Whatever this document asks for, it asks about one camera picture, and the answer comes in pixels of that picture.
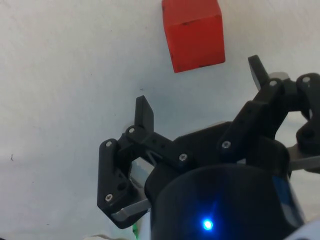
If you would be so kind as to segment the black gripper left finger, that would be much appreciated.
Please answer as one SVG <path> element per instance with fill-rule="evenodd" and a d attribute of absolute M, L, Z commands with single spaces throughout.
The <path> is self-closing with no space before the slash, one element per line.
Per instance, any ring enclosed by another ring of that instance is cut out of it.
<path fill-rule="evenodd" d="M 138 158 L 153 167 L 142 187 L 130 179 L 132 162 Z M 97 206 L 118 228 L 128 228 L 171 181 L 194 166 L 189 150 L 154 131 L 154 112 L 146 97 L 139 96 L 134 124 L 119 139 L 108 139 L 99 147 Z"/>

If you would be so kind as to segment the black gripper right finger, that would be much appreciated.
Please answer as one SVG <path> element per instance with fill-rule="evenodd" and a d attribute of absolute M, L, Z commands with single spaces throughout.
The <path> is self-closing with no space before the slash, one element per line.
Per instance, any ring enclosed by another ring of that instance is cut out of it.
<path fill-rule="evenodd" d="M 258 55 L 248 58 L 258 88 L 218 143 L 222 160 L 246 164 L 272 173 L 320 171 L 320 76 L 317 73 L 290 78 L 270 77 Z M 296 132 L 296 144 L 285 147 L 275 140 L 290 112 L 301 112 L 307 122 Z"/>

